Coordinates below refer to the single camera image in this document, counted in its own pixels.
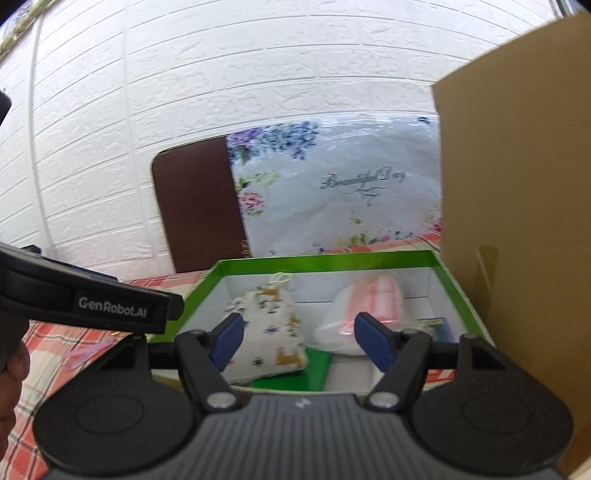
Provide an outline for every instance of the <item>finger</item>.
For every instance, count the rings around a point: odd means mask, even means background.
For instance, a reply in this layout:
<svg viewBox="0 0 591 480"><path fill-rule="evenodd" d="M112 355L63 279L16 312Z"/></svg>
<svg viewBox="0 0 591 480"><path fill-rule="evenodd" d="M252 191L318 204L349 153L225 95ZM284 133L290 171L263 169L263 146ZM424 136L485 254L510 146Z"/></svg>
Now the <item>finger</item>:
<svg viewBox="0 0 591 480"><path fill-rule="evenodd" d="M8 417L0 420L0 439L7 438L16 424L17 415L14 413L13 410Z"/></svg>
<svg viewBox="0 0 591 480"><path fill-rule="evenodd" d="M25 344L21 342L8 359L6 368L14 378L23 381L29 374L30 367L31 357L29 356L29 350L27 350Z"/></svg>
<svg viewBox="0 0 591 480"><path fill-rule="evenodd" d="M7 371L0 375L0 419L12 414L21 398L21 387L22 383Z"/></svg>
<svg viewBox="0 0 591 480"><path fill-rule="evenodd" d="M6 455L8 450L8 435L17 423L17 416L14 412L6 418L0 421L0 460Z"/></svg>
<svg viewBox="0 0 591 480"><path fill-rule="evenodd" d="M6 451L8 450L8 438L0 439L0 460L4 458L6 455Z"/></svg>

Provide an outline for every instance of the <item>dark brown panel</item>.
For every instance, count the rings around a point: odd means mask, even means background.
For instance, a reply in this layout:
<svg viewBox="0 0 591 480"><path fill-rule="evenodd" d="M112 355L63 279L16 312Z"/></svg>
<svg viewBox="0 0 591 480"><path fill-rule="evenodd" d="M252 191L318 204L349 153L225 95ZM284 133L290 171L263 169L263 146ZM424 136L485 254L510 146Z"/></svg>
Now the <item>dark brown panel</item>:
<svg viewBox="0 0 591 480"><path fill-rule="evenodd" d="M160 152L152 175L177 272L205 270L222 258L246 256L225 137Z"/></svg>

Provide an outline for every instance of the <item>reindeer print pouch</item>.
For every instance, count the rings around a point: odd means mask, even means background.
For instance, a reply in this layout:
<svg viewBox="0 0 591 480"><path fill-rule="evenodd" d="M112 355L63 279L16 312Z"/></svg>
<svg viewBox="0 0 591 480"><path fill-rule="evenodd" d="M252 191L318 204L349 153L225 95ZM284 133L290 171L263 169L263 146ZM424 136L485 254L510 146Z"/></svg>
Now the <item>reindeer print pouch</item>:
<svg viewBox="0 0 591 480"><path fill-rule="evenodd" d="M295 304L281 287L290 278L273 275L268 284L238 297L224 310L222 319L237 312L245 321L242 345L223 372L227 382L245 384L306 368Z"/></svg>

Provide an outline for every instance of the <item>pink ribbon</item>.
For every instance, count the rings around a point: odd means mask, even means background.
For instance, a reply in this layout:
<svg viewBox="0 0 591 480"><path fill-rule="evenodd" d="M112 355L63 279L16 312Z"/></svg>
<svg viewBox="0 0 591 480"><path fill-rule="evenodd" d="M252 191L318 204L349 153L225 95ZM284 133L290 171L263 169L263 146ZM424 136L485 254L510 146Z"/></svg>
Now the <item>pink ribbon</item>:
<svg viewBox="0 0 591 480"><path fill-rule="evenodd" d="M75 370L82 366L86 361L94 357L97 353L102 352L114 344L116 344L116 342L113 337L106 337L104 340L100 341L99 343L95 343L94 345L76 348L75 350L72 350L68 353L64 353L64 355L62 355L62 358L66 359L64 369Z"/></svg>
<svg viewBox="0 0 591 480"><path fill-rule="evenodd" d="M376 320L392 328L402 319L402 292L392 275L364 278L353 284L344 325L339 332L352 335L355 317L360 312L373 315Z"/></svg>

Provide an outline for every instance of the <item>brown cardboard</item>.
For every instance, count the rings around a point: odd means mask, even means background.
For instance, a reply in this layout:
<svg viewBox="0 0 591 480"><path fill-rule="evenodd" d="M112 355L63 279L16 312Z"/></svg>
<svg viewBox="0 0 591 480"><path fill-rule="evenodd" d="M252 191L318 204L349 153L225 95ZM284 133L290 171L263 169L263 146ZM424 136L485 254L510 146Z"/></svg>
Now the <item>brown cardboard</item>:
<svg viewBox="0 0 591 480"><path fill-rule="evenodd" d="M434 87L443 259L497 345L570 407L563 471L591 455L591 15Z"/></svg>

